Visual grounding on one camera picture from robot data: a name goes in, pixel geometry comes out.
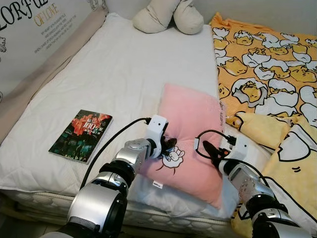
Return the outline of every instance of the white stuffed toy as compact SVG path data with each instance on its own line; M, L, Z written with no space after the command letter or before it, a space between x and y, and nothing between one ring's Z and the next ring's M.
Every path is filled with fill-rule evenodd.
M174 16L177 28L185 34L201 31L204 18L193 7L193 0L152 0L132 19L133 26L145 33L157 33L167 29Z

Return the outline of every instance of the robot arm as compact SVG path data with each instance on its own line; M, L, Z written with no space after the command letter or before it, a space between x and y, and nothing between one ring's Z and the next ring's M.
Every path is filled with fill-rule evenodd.
M128 189L143 162L160 155L167 124L165 118L153 116L145 139L127 141L97 177L78 192L67 224L41 238L116 238L127 207Z
M213 164L219 171L228 176L229 181L238 190L239 197L249 211L252 219L254 238L311 238L288 215L287 208L280 204L273 191L264 185L259 176L244 164L236 160L243 160L246 156L247 143L245 137L237 137L230 145L232 149L225 159ZM204 148L212 157L214 147L204 141Z

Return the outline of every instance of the black wire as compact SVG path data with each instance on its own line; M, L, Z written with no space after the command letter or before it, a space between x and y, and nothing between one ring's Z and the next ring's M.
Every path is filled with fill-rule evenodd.
M221 133L220 131L217 131L217 130L205 130L205 131L203 131L202 133L200 133L196 138L201 137L203 134L205 134L205 133L207 133L207 132L217 133L217 134L223 136L224 138L226 138L227 140L230 140L230 137L229 137L229 136L227 136L227 135L225 135L225 134L223 134L223 133Z
M122 132L124 132L127 128L129 128L130 126L132 126L133 124L141 121L141 120L145 120L147 124L149 124L151 118L139 118L139 119L136 119L134 120L133 122L131 122L130 124L126 125L124 128L122 128L120 131L118 131L113 137L111 137L109 139L109 141L107 141L106 144L103 145L103 147L97 152L97 154L94 156L94 158L91 160L91 163L89 165L89 167L87 168L86 170L86 173L85 173L85 176L81 182L81 185L80 185L80 189L82 189L86 182L87 182L87 179L88 179L88 176L89 176L89 173L91 171L91 169L93 168L95 162L97 161L99 155L107 148L107 146L118 136L120 135Z
M204 157L204 158L206 158L206 159L212 160L210 156L207 156L207 155L204 155L203 153L200 153L198 149L196 149L196 152L197 152L200 156L202 156L202 157Z

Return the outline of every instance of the magazine cover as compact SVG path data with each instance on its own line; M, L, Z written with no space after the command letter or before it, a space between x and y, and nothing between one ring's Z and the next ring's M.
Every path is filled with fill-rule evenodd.
M80 110L49 152L88 163L111 122L112 116Z

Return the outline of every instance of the mattress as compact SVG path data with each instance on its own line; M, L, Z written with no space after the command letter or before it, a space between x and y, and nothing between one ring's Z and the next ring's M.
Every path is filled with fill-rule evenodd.
M32 99L0 147L0 189L27 207L52 208L44 198L58 196L53 209L63 215L78 192L87 165L48 153L80 110L113 116L98 149L119 129L139 117L158 112L165 83L174 83L217 97L217 71L211 28L185 35L175 28L144 34L132 22L112 13L68 66ZM127 140L142 138L146 126L137 124L122 133L101 154L90 177L112 160ZM237 192L223 183L222 208L165 186L158 192L152 181L137 176L129 202L145 204L169 217L228 219L238 202ZM43 199L34 199L37 195Z
M36 221L64 225L66 214L73 197L47 192L25 193L5 191L14 197L16 209ZM192 216L171 217L157 208L129 201L125 213L124 225L165 230L169 232L200 234L217 238L238 238L231 229L229 221L198 218Z

